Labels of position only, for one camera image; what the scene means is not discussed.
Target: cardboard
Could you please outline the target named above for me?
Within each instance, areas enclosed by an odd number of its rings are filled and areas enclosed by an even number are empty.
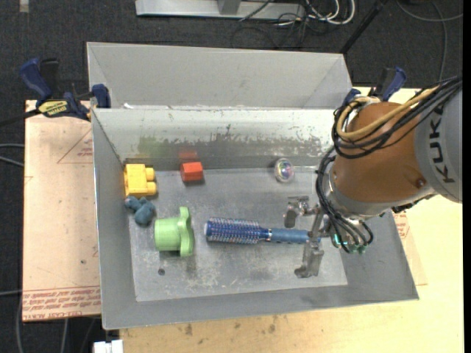
[[[92,153],[87,121],[25,121],[23,321],[101,312]]]

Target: white cable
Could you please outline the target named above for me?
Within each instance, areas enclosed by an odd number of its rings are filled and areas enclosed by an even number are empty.
[[[317,10],[311,5],[311,2],[309,0],[304,0],[304,1],[311,8],[311,10],[315,14],[315,15],[309,15],[310,18],[320,19],[320,20],[323,20],[323,21],[329,21],[330,18],[336,17],[340,12],[339,0],[334,0],[335,3],[336,3],[336,12],[334,14],[329,13],[327,15],[321,15],[319,12],[317,12]]]
[[[304,0],[304,1],[311,8],[312,12],[315,14],[315,15],[308,15],[308,17],[314,20],[326,21],[332,25],[345,25],[345,24],[348,24],[355,16],[355,0],[348,0],[350,4],[350,15],[345,20],[342,20],[342,21],[335,20],[335,18],[337,17],[337,15],[339,15],[339,12],[340,12],[339,0],[334,0],[336,3],[335,13],[329,13],[327,15],[320,15],[319,12],[317,12],[317,10],[311,5],[309,0]]]
[[[348,24],[352,19],[353,16],[355,15],[355,0],[348,0],[351,5],[351,11],[350,11],[350,16],[343,21],[333,21],[333,20],[328,20],[329,24],[334,24],[334,25],[345,25]]]

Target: brush handle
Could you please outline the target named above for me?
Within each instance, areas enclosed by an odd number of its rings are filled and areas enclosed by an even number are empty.
[[[211,242],[256,244],[271,242],[305,243],[307,230],[265,229],[257,221],[212,217],[205,225],[206,239]]]

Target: blue clamp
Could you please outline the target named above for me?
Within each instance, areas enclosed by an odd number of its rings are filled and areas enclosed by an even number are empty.
[[[83,106],[73,93],[65,92],[61,99],[52,99],[52,90],[40,72],[38,58],[33,58],[24,63],[20,68],[20,77],[26,86],[39,93],[40,98],[36,101],[36,110],[48,118],[70,116],[82,120],[90,120],[90,109]],[[110,95],[103,84],[92,87],[91,96],[95,96],[97,107],[109,108]]]
[[[394,67],[396,73],[389,86],[383,92],[383,100],[388,101],[406,83],[407,76],[403,69]]]
[[[352,89],[348,92],[347,96],[344,98],[342,106],[347,106],[358,94],[361,94],[361,91],[358,89]]]
[[[97,84],[91,88],[92,94],[96,98],[97,107],[109,109],[111,107],[110,94],[108,89],[103,84]]]
[[[384,68],[380,80],[375,88],[372,88],[369,96],[378,97],[381,101],[388,101],[406,83],[407,76],[399,67]]]

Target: orange object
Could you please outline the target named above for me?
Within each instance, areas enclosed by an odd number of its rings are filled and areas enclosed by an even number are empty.
[[[203,166],[201,162],[182,163],[180,174],[184,182],[195,182],[203,178]]]

